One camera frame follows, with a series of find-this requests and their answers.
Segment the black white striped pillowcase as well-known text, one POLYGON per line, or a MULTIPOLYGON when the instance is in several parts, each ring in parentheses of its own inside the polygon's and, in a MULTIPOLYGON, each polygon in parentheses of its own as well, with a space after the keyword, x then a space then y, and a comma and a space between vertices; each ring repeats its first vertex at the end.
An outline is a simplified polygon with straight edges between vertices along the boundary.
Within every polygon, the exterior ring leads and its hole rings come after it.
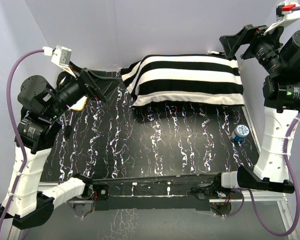
POLYGON ((238 61, 224 54, 152 54, 120 71, 123 83, 141 107, 159 102, 243 106, 238 61))

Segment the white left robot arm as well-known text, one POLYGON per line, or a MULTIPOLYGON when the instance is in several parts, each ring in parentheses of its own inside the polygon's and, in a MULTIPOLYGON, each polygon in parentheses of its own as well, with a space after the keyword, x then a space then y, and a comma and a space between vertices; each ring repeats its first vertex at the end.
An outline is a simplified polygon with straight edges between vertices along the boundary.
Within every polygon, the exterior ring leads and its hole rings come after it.
POLYGON ((83 68, 58 76, 53 88, 40 75, 25 79, 17 100, 22 105, 15 139, 15 162, 7 194, 0 204, 0 217, 12 219, 21 230, 43 225, 55 208, 68 200, 83 200, 93 195, 92 180, 75 174, 48 190, 39 190, 45 162, 61 129, 58 118, 83 97, 107 102, 122 83, 108 72, 83 68))

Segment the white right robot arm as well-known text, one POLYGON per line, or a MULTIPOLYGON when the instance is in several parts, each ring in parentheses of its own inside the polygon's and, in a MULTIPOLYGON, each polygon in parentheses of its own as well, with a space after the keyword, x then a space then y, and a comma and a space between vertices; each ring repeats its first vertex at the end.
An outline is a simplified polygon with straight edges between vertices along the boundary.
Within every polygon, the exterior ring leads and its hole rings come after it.
POLYGON ((263 83, 265 128, 257 163, 237 171, 219 173, 213 194, 223 199, 231 189, 253 189, 292 194, 296 185, 289 180, 286 160, 292 140, 287 131, 300 113, 300 30, 282 44, 282 26, 267 33, 267 26, 244 26, 235 35, 220 37, 225 56, 231 58, 248 45, 243 60, 255 58, 267 71, 263 83))

